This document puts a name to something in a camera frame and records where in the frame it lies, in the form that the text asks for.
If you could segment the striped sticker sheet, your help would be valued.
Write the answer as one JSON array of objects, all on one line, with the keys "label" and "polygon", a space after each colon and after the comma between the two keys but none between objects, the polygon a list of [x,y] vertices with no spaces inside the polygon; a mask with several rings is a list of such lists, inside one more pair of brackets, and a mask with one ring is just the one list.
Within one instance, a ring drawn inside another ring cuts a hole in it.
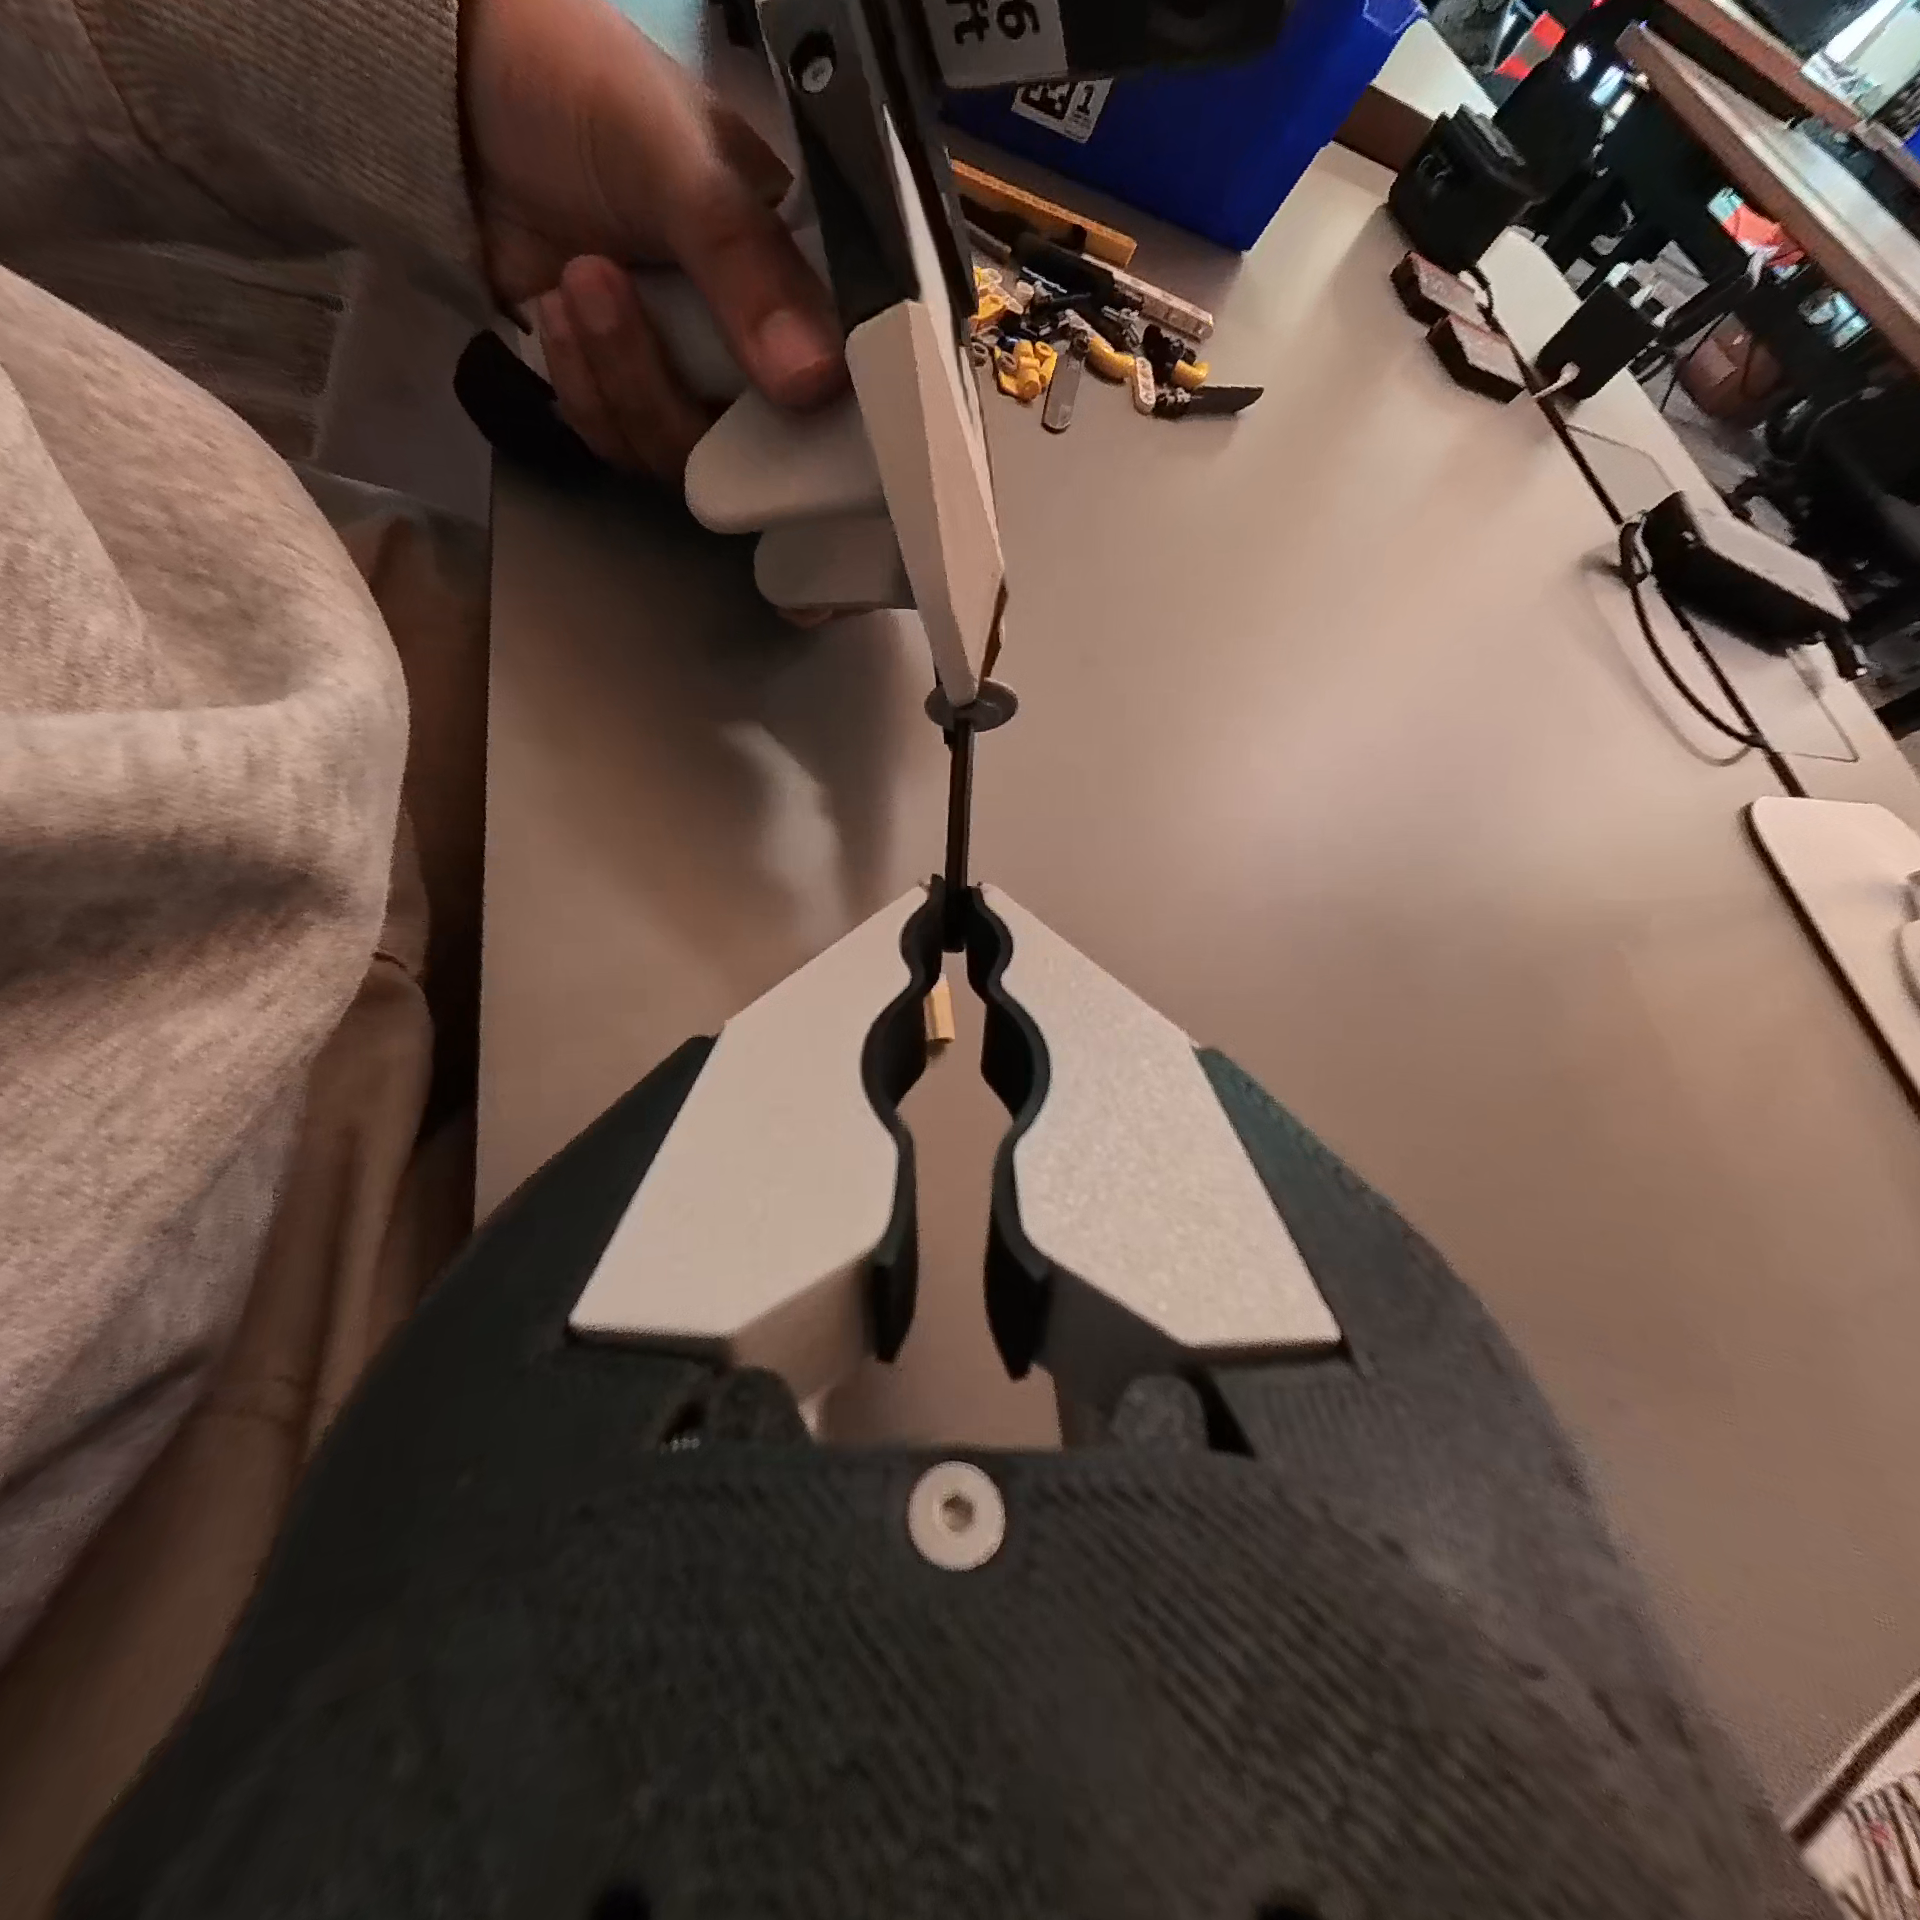
[{"label": "striped sticker sheet", "polygon": [[1802,1845],[1842,1918],[1917,1918],[1917,1771],[1846,1797]]}]

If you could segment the brown pad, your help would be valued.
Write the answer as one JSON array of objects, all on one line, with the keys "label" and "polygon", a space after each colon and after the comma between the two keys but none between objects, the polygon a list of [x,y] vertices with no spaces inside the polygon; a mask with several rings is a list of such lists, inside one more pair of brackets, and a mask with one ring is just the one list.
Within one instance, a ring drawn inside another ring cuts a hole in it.
[{"label": "brown pad", "polygon": [[1406,252],[1386,284],[1399,305],[1423,327],[1441,319],[1484,324],[1487,305],[1484,291],[1466,277],[1441,270],[1418,252]]}]

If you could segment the long yellow lego beam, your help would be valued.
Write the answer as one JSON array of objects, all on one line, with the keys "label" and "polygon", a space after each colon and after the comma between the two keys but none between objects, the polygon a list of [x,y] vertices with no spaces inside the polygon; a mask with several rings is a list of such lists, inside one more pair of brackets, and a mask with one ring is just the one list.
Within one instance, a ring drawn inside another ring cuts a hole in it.
[{"label": "long yellow lego beam", "polygon": [[950,181],[967,222],[1008,244],[1015,230],[1021,230],[1090,255],[1105,268],[1129,270],[1134,263],[1135,239],[1127,230],[980,171],[964,160],[950,160]]}]

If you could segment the wooden background desk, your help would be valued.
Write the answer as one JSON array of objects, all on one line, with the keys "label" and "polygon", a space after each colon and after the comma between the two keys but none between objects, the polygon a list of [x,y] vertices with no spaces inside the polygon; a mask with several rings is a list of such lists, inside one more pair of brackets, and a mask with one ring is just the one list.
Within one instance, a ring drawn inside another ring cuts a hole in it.
[{"label": "wooden background desk", "polygon": [[1916,160],[1745,5],[1633,5],[1618,55],[1917,373]]}]

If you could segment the black lego axle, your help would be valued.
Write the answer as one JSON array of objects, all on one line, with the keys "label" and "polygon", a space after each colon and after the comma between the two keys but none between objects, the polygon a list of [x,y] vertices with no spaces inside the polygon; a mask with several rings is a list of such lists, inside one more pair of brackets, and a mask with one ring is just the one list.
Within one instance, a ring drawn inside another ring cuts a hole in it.
[{"label": "black lego axle", "polygon": [[952,707],[943,720],[945,815],[942,863],[942,945],[959,952],[969,942],[969,849],[975,760],[975,704]]}]

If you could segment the person's left forearm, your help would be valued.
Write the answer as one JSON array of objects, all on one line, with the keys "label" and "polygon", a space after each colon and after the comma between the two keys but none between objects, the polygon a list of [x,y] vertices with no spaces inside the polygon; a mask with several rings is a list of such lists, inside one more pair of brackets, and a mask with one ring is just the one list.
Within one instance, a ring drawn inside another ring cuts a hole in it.
[{"label": "person's left forearm", "polygon": [[76,5],[127,126],[141,238],[252,255],[354,252],[471,327],[482,265],[444,3]]}]

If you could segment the blue plastic bin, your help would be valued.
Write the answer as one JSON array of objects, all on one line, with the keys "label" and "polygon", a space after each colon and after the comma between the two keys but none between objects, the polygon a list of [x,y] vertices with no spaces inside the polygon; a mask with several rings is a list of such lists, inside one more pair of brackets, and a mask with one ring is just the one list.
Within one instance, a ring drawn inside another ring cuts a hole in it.
[{"label": "blue plastic bin", "polygon": [[1415,3],[1289,5],[1231,63],[957,91],[945,118],[1230,252],[1250,248],[1380,76]]}]

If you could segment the person's left hand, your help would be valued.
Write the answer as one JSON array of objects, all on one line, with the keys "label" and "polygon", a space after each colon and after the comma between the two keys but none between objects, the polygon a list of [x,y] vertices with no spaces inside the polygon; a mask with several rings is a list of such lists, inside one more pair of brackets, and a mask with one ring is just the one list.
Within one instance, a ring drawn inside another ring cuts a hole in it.
[{"label": "person's left hand", "polygon": [[847,387],[837,313],[778,215],[791,174],[706,84],[601,3],[462,5],[458,45],[489,281],[530,316],[559,417],[596,457],[679,483],[708,424],[641,268],[689,278],[768,399]]}]

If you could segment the beige pants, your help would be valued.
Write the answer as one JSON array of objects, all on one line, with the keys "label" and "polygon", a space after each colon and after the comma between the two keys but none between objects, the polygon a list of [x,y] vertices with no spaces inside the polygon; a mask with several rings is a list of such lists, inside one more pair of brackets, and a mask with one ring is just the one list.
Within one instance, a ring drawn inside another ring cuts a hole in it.
[{"label": "beige pants", "polygon": [[473,1219],[489,541],[314,472],[410,700],[390,905],[289,1182],[182,1423],[4,1664],[4,1915],[50,1915],[220,1662],[321,1439]]}]

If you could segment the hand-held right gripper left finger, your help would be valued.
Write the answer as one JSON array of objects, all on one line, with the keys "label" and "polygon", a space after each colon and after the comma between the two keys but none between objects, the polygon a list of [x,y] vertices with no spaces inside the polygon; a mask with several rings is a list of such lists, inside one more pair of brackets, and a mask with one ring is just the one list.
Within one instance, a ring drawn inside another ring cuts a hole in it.
[{"label": "hand-held right gripper left finger", "polygon": [[904,1343],[938,885],[912,885],[724,1022],[567,1315],[593,1349],[777,1377],[808,1432]]}]

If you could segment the pile of lego pieces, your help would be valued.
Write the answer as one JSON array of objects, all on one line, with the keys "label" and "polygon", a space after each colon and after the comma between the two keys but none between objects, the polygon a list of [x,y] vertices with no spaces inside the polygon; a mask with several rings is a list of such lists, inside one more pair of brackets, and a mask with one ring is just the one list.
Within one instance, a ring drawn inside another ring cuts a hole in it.
[{"label": "pile of lego pieces", "polygon": [[1056,436],[1087,383],[1164,423],[1234,423],[1264,399],[1262,383],[1216,376],[1199,333],[1168,304],[1072,254],[975,255],[964,343],[991,388]]}]

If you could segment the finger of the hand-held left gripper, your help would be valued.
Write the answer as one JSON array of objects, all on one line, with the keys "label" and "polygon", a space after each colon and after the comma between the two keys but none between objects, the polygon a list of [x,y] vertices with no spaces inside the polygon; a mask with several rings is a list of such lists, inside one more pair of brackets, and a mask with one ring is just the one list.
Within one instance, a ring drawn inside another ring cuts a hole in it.
[{"label": "finger of the hand-held left gripper", "polygon": [[908,584],[950,709],[969,709],[1000,636],[1005,568],[975,387],[920,300],[847,336],[855,401]]}]

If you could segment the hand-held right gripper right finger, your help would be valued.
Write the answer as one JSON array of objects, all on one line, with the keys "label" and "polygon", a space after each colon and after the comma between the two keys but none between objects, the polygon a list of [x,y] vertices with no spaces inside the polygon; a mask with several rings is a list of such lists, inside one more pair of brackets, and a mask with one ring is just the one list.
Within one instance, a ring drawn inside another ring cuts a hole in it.
[{"label": "hand-held right gripper right finger", "polygon": [[1137,1377],[1321,1357],[1336,1319],[1199,1047],[999,886],[967,901],[991,1163],[982,1301],[1015,1381],[1112,1412]]}]

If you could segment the dark flat blocks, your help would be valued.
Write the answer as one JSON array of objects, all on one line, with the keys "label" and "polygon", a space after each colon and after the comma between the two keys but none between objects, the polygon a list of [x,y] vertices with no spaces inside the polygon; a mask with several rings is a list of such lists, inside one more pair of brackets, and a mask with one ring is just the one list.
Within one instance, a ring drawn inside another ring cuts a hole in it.
[{"label": "dark flat blocks", "polygon": [[1437,366],[1461,390],[1500,404],[1530,396],[1528,375],[1500,331],[1445,313],[1429,324],[1423,339]]}]

